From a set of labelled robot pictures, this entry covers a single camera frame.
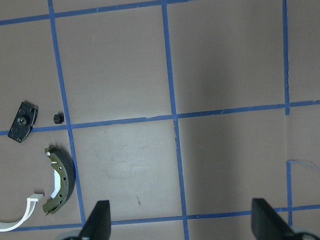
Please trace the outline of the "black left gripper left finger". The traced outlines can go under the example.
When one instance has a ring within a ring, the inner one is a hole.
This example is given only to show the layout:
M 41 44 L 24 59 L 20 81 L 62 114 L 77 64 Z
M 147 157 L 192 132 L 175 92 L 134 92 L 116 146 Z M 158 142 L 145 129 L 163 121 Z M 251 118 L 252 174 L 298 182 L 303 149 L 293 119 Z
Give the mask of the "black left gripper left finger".
M 109 240 L 111 210 L 109 200 L 99 200 L 78 235 L 79 240 Z

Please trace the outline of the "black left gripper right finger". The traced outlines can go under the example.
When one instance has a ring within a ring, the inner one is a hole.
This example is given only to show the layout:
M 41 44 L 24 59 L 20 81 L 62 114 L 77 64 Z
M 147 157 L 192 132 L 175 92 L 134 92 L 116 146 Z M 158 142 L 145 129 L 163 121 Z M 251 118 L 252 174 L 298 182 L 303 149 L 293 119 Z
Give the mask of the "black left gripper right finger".
M 264 198 L 251 201 L 251 231 L 256 240 L 295 240 L 296 234 Z

